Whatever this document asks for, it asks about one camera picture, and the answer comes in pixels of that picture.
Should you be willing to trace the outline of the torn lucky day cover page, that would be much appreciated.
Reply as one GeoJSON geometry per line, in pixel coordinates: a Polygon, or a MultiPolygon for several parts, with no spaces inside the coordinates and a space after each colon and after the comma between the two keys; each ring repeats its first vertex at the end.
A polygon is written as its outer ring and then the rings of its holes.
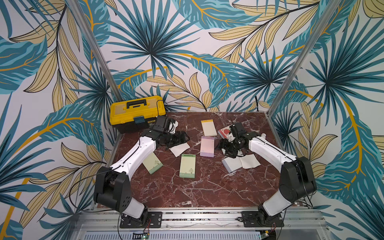
{"type": "Polygon", "coordinates": [[[190,145],[188,143],[180,144],[170,148],[170,151],[173,153],[175,157],[180,156],[183,152],[188,150],[190,145]]]}

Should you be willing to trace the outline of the torn white page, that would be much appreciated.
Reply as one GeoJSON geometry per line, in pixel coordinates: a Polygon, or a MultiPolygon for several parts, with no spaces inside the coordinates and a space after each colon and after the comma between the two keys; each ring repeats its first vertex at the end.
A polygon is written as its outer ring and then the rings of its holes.
{"type": "Polygon", "coordinates": [[[257,160],[255,155],[246,155],[240,157],[243,169],[253,169],[260,166],[260,162],[257,160]]]}

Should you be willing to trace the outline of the purple flower lucky day pad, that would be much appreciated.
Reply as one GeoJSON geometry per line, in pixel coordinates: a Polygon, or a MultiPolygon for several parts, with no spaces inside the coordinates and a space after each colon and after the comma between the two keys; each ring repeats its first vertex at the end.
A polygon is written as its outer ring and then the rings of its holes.
{"type": "Polygon", "coordinates": [[[213,137],[202,137],[200,156],[213,158],[215,156],[215,138],[213,137]]]}

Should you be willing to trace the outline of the green red lucky memo pad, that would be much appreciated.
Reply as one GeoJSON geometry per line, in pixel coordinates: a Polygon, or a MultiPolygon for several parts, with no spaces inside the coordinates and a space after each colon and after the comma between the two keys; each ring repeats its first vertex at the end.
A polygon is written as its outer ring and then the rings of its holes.
{"type": "Polygon", "coordinates": [[[182,154],[180,165],[180,178],[194,179],[196,173],[196,156],[190,154],[182,154]]]}

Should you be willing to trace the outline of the green house lucky day pad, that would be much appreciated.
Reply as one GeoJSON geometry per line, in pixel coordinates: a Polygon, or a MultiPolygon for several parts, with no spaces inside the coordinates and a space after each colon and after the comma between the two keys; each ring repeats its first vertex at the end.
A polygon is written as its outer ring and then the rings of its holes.
{"type": "Polygon", "coordinates": [[[161,167],[163,167],[163,163],[159,160],[159,158],[154,153],[151,153],[143,161],[143,165],[147,169],[147,171],[149,172],[150,175],[154,174],[161,167]]]}

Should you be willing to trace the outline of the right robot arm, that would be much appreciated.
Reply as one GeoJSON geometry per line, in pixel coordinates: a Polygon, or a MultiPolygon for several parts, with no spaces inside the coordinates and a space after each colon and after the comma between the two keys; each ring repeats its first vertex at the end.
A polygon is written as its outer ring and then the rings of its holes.
{"type": "Polygon", "coordinates": [[[269,162],[280,173],[279,188],[268,200],[258,206],[257,212],[247,217],[243,223],[255,221],[259,226],[282,227],[281,213],[299,199],[317,191],[317,184],[311,161],[306,157],[296,157],[274,146],[257,132],[247,132],[242,123],[230,125],[230,134],[221,139],[216,150],[224,150],[226,157],[238,157],[239,151],[253,152],[269,162]]]}

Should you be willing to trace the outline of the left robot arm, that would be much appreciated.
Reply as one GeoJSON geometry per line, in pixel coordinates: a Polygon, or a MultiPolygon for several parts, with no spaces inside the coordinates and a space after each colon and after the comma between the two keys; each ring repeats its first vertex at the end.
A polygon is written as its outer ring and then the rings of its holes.
{"type": "Polygon", "coordinates": [[[146,206],[133,198],[131,179],[143,161],[158,147],[168,149],[190,140],[179,123],[159,116],[154,125],[144,130],[137,143],[109,168],[101,167],[96,174],[94,201],[143,224],[148,217],[146,206]]]}

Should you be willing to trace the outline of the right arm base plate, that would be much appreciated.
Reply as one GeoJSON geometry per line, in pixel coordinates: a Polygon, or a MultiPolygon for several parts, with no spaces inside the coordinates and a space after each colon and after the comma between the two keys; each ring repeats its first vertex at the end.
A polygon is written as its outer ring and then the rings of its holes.
{"type": "Polygon", "coordinates": [[[245,228],[274,228],[284,226],[281,214],[271,217],[259,211],[243,211],[241,212],[241,216],[237,217],[237,220],[242,222],[245,228]]]}

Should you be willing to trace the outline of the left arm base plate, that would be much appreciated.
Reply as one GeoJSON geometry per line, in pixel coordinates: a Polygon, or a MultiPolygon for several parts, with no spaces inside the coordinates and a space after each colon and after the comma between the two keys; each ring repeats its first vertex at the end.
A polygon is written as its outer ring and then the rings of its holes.
{"type": "Polygon", "coordinates": [[[150,229],[159,229],[162,225],[162,216],[162,212],[144,212],[140,218],[136,219],[121,214],[119,227],[122,229],[143,229],[149,226],[150,229]]]}

